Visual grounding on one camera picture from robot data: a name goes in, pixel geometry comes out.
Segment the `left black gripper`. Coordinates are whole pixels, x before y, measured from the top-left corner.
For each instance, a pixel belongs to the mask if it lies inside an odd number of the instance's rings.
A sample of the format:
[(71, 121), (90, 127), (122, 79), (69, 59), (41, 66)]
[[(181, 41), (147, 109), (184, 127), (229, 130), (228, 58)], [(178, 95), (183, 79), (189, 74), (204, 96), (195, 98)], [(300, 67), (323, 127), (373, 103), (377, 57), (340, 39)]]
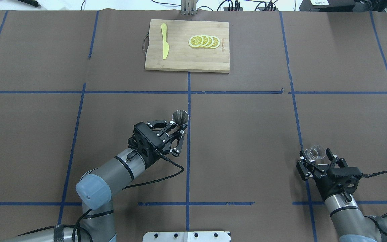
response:
[(173, 121), (154, 120), (139, 122), (134, 125), (133, 135), (128, 139), (128, 147), (135, 150), (144, 160), (145, 167), (152, 166), (159, 153), (179, 157), (185, 140), (185, 131), (177, 130), (167, 133), (177, 127)]

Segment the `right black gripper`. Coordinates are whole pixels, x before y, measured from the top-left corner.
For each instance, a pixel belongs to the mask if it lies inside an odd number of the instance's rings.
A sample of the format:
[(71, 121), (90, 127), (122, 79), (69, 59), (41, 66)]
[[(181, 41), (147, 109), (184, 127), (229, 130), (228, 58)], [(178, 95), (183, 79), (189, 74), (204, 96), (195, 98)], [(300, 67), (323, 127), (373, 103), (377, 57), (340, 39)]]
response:
[(325, 153), (330, 161), (327, 170), (321, 169), (316, 161), (307, 159), (305, 151), (300, 150), (296, 169), (301, 179), (307, 181), (313, 178), (323, 201), (337, 194), (342, 194), (346, 202), (353, 201), (352, 195), (362, 178), (361, 171), (357, 167), (348, 167), (346, 160), (333, 154), (329, 148)]

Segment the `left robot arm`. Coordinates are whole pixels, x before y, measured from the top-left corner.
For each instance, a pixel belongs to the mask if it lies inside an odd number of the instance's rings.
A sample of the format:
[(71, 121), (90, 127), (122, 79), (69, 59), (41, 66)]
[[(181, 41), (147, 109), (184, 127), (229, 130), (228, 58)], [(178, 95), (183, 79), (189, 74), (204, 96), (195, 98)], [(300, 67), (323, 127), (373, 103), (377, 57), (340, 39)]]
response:
[(128, 139), (128, 148), (101, 167), (86, 172), (76, 184), (83, 214), (75, 224), (56, 224), (32, 230), (8, 242), (115, 242), (113, 201), (120, 191), (132, 188), (132, 181), (159, 159), (181, 153), (189, 118), (139, 122)]

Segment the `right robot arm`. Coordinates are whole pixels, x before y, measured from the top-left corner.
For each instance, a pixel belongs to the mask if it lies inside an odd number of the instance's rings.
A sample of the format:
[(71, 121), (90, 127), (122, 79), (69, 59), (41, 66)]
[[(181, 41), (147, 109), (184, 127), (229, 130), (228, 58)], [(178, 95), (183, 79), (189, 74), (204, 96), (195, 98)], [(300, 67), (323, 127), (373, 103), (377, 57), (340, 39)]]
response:
[(353, 196), (361, 179), (381, 172), (364, 174), (321, 146), (300, 150), (296, 168), (302, 180), (315, 181), (340, 242), (387, 242), (387, 213), (364, 215)]

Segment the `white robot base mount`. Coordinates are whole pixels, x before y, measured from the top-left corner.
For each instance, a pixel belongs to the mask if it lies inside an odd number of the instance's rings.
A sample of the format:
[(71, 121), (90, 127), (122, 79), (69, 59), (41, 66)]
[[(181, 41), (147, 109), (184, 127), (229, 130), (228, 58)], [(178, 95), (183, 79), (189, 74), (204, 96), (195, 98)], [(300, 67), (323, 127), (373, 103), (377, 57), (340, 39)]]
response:
[(147, 232), (143, 242), (231, 242), (227, 231)]

